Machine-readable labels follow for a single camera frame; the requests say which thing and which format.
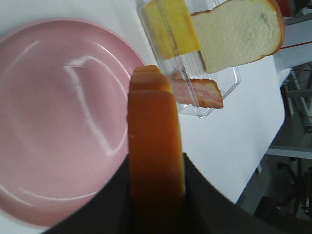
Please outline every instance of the orange food item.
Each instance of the orange food item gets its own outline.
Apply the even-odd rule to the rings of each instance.
[[[163,90],[172,93],[169,79],[159,72],[137,72],[131,76],[130,90]]]
[[[137,67],[135,69],[134,73],[138,73],[138,72],[158,72],[158,73],[160,73],[160,70],[155,65],[147,65],[147,66]]]
[[[185,185],[176,99],[162,85],[153,86],[153,79],[170,84],[166,77],[137,85],[150,75],[154,73],[131,80],[128,94],[133,233],[177,233],[183,228]]]

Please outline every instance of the cheese slice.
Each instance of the cheese slice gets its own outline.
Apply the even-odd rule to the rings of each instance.
[[[200,50],[190,11],[184,0],[152,0],[145,6],[145,13],[163,59],[176,57],[179,55],[177,52],[183,55]]]

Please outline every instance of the floor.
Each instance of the floor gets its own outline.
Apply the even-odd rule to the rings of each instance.
[[[309,81],[311,72],[308,72],[312,70],[312,62],[294,69],[296,69],[297,79],[301,87],[303,89],[312,88],[312,83]],[[289,77],[288,82],[290,82],[288,84],[292,88],[293,81],[291,77]],[[309,123],[302,116],[303,108],[301,101],[294,100],[292,104],[294,112],[291,116],[286,116],[285,122],[276,135],[273,144],[312,149],[312,134],[307,134],[304,131],[304,126]],[[277,168],[277,163],[280,162],[289,163],[296,170],[296,161],[291,161],[288,157],[264,155],[260,167],[253,174],[237,202],[239,207],[253,215],[263,196],[272,197],[278,201],[285,199],[286,194],[289,193],[292,181],[285,169]],[[302,160],[302,165],[303,171],[306,171],[312,166],[312,160],[304,159]],[[297,217],[312,222],[312,219],[302,209],[298,212]]]

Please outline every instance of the clear plastic container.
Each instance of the clear plastic container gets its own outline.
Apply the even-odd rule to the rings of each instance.
[[[159,23],[164,24],[166,28],[167,37],[170,38],[172,50],[174,51],[174,58],[164,59],[161,55],[161,51],[158,47],[155,32],[152,28],[149,15],[146,11],[146,5],[156,0],[139,0],[137,2],[137,11],[140,17],[141,23],[153,50],[154,56],[158,62],[158,66],[162,73],[173,79],[174,74],[180,72],[184,81],[186,82],[190,96],[192,97],[192,104],[178,104],[178,110],[181,114],[194,115],[198,117],[206,117],[213,108],[202,108],[198,104],[196,93],[194,92],[191,79],[212,79],[217,82],[223,99],[229,95],[229,93],[240,83],[240,75],[237,67],[226,68],[222,71],[208,74],[205,71],[205,65],[202,60],[199,51],[181,54],[180,49],[177,46],[176,38],[173,34],[172,25],[170,19],[166,13],[166,9],[162,0],[157,0],[157,8],[161,14],[161,20]],[[190,14],[199,11],[211,10],[219,5],[217,0],[185,0]]]

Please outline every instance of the bacon slice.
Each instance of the bacon slice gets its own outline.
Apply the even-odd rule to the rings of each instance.
[[[193,104],[187,83],[181,73],[173,76],[173,88],[177,101],[181,104]],[[217,83],[211,79],[191,79],[191,83],[200,107],[223,108],[223,98]]]

